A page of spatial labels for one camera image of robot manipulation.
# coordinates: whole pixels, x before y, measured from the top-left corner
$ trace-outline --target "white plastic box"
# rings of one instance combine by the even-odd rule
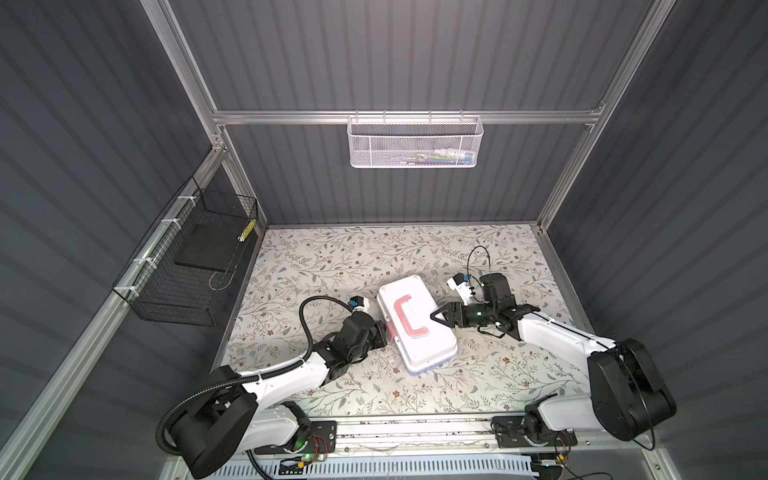
[[[429,318],[437,304],[420,276],[386,284],[376,301],[386,320],[389,342],[397,345],[411,374],[425,372],[458,353],[453,330]]]

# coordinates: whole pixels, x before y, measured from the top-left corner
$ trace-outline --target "black mounting plate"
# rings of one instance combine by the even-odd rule
[[[501,426],[501,428],[497,429],[496,435],[494,435],[500,449],[521,449],[535,446],[531,445],[525,438],[522,428],[523,418],[524,415],[522,413],[518,415],[499,415],[491,418],[491,423]],[[560,435],[560,440],[565,442],[565,445],[569,447],[578,443],[576,435],[572,430],[568,430],[565,435]],[[554,440],[541,446],[554,448]]]
[[[325,443],[323,443],[323,440],[320,440],[320,445],[317,445],[317,442],[315,442],[315,439],[312,438],[312,435],[325,439]],[[310,426],[310,436],[306,438],[306,444],[304,444],[304,448],[298,452],[289,452],[282,445],[265,445],[264,447],[254,449],[253,453],[256,455],[272,455],[276,453],[314,453],[315,451],[319,453],[331,453],[334,450],[336,450],[336,422],[328,421],[312,422],[312,425]]]

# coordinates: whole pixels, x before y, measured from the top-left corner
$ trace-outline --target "wire mesh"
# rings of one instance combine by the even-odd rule
[[[356,168],[474,167],[483,128],[479,117],[458,123],[347,123],[349,162]]]
[[[227,314],[221,307],[230,288],[238,287],[233,281],[237,272],[247,268],[243,253],[255,241],[256,233],[234,249],[224,272],[178,265],[174,259],[197,225],[243,231],[256,217],[257,204],[252,197],[198,189],[174,219],[161,220],[168,225],[157,246],[146,260],[131,261],[141,262],[131,287],[113,286],[115,292],[144,320],[216,325],[217,317]],[[235,236],[231,241],[232,245],[221,247],[233,248],[239,243]]]

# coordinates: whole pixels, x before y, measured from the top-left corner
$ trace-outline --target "floral tablecloth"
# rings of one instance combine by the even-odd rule
[[[488,248],[491,271],[507,277],[518,302],[571,322],[528,225],[268,230],[225,362],[244,371],[299,355],[306,338],[297,311],[311,295],[373,300],[382,285],[417,273],[437,304],[458,301],[445,280],[465,271],[475,245]],[[488,272],[482,249],[472,255],[470,270]],[[347,315],[330,302],[311,303],[305,314],[315,339],[338,330]],[[381,318],[375,301],[370,314]],[[335,382],[293,399],[311,416],[401,415],[522,410],[550,392],[588,390],[584,374],[537,346],[474,330],[456,336],[458,357],[421,375],[410,375],[388,346]]]

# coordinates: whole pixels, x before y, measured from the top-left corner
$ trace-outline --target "pink latch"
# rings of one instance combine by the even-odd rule
[[[406,329],[406,333],[408,333],[408,336],[412,338],[418,338],[420,336],[429,335],[429,329],[427,329],[427,327],[425,326],[423,326],[418,330],[414,330],[413,327],[411,327],[411,324],[408,322],[408,319],[406,318],[406,313],[402,311],[403,303],[407,302],[410,299],[411,299],[411,296],[406,295],[400,300],[397,300],[395,302],[395,311],[397,312],[398,318],[400,318],[400,323],[402,323],[402,326]]]

